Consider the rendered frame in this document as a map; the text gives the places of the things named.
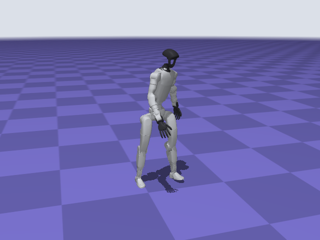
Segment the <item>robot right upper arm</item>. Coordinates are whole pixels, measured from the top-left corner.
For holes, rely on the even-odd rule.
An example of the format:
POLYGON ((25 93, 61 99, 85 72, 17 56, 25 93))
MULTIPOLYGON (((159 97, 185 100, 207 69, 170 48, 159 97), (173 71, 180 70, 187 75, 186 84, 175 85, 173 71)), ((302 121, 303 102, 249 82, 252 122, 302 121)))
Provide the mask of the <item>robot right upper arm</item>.
MULTIPOLYGON (((147 99, 149 95, 154 95, 158 82, 161 80, 161 72, 155 71, 150 74, 150 83, 149 83, 149 88, 148 88, 148 94, 147 94, 147 99)), ((157 96, 154 95, 155 97, 155 102, 157 101, 157 96)))

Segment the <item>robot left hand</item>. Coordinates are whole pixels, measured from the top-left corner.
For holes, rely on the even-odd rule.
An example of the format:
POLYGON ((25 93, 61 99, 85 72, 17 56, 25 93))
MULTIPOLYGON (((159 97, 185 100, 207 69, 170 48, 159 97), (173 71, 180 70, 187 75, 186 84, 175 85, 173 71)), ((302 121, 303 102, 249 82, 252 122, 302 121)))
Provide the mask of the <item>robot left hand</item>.
POLYGON ((176 118, 176 120, 178 119, 180 119, 180 117, 182 116, 182 113, 181 113, 181 111, 180 111, 180 109, 178 108, 179 107, 179 104, 178 104, 178 102, 176 102, 176 106, 172 106, 173 107, 173 111, 174 111, 174 115, 175 115, 175 118, 176 118))

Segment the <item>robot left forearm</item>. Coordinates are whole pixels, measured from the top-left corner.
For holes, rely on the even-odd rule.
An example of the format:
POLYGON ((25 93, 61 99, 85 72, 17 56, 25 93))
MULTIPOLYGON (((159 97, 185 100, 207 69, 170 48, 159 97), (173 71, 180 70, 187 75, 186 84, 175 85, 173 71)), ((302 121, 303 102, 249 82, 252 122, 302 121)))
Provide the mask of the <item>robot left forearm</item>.
POLYGON ((169 93, 170 94, 170 100, 172 102, 172 106, 175 106, 176 107, 176 102, 178 102, 178 99, 177 99, 177 90, 174 92, 174 93, 169 93))

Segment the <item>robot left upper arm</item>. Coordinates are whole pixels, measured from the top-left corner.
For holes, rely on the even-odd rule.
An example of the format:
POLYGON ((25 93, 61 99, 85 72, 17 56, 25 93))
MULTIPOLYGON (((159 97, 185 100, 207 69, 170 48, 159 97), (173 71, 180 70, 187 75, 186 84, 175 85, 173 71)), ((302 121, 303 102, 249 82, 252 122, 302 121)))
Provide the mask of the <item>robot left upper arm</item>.
POLYGON ((171 94, 173 94, 177 90, 177 87, 174 84, 176 83, 176 78, 178 76, 178 73, 176 71, 174 71, 174 73, 175 73, 175 76, 174 76, 173 84, 172 84, 171 89, 169 91, 171 94))

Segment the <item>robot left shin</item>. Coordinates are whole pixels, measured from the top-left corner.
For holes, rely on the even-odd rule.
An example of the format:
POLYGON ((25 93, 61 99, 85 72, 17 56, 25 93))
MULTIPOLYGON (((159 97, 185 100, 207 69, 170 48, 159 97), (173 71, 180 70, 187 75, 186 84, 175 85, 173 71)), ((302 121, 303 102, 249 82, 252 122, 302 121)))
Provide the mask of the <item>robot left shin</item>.
POLYGON ((166 151, 166 155, 170 164, 171 173, 177 172, 177 149, 176 146, 172 147, 172 150, 166 151))

